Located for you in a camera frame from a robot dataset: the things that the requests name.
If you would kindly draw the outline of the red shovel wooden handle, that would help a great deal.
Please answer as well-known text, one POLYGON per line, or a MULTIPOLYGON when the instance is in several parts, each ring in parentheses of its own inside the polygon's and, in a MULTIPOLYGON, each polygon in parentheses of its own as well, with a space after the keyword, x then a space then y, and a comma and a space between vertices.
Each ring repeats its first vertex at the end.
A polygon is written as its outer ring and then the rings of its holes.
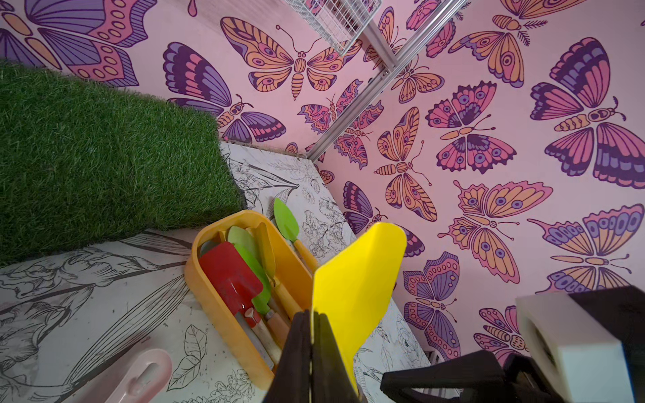
POLYGON ((203 253, 198 262, 228 310, 242 317, 261 345, 259 353, 270 369, 274 369, 282 350, 273 337, 253 300, 263 291, 263 285, 230 242, 220 243, 203 253))

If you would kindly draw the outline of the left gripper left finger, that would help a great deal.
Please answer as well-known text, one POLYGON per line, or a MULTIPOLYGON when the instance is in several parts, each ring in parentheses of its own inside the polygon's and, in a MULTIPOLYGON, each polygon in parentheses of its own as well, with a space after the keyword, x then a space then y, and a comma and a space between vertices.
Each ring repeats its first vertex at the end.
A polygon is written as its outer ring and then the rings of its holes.
POLYGON ((282 351, 275 377, 263 403, 307 403, 310 401, 312 359, 311 314, 295 315, 282 351))

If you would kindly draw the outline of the yellow plastic storage box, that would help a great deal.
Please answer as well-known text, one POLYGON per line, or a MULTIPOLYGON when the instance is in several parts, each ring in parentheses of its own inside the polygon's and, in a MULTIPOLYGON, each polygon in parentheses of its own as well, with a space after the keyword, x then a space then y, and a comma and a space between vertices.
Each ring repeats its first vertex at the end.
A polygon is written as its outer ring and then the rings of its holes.
POLYGON ((309 309, 312 305, 312 274, 269 218, 252 210, 240 211, 203 228, 194 238, 184 275, 188 287, 201 304, 211 324, 227 344, 233 357, 247 372, 250 381, 262 391, 268 391, 274 373, 265 364, 198 263, 198 254, 206 241, 213 238, 223 240, 232 226, 255 228, 261 223, 268 227, 270 244, 275 254, 277 279, 302 310, 309 309))

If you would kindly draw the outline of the yellow shovel wooden handle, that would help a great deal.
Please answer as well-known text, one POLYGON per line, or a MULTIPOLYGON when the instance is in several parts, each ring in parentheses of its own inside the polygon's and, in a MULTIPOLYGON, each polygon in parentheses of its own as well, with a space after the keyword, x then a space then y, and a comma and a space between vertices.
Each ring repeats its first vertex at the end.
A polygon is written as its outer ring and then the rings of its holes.
POLYGON ((354 356, 386 314, 406 245, 400 227, 376 223, 314 274, 312 308, 329 320, 354 392, 354 356))

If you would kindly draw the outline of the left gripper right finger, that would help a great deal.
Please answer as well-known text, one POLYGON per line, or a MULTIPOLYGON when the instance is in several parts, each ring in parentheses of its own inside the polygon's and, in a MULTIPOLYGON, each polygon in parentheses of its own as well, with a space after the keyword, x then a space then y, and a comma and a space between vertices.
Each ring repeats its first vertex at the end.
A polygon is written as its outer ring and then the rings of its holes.
POLYGON ((312 336, 311 401, 366 402, 360 387, 351 384, 333 329, 325 314, 313 313, 312 336))

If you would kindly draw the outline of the green shovel yellow handle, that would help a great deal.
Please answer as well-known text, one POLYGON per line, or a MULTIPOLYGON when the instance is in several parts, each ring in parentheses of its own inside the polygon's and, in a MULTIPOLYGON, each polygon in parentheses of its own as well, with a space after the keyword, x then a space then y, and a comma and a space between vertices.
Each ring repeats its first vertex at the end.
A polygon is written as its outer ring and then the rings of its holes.
POLYGON ((305 267, 313 275, 318 268, 318 262, 311 251, 299 239, 300 228, 295 216, 289 207, 277 197, 274 199, 273 207, 277 228, 282 236, 292 243, 305 267))

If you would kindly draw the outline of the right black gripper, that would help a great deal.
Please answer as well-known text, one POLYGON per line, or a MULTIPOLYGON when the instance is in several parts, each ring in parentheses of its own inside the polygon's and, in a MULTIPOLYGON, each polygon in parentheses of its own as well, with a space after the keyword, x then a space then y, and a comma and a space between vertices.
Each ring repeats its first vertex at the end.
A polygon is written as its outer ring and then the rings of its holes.
POLYGON ((387 372, 381 391, 395 402, 549 401, 549 385, 531 358, 514 354, 501 365, 483 350, 430 367, 387 372))

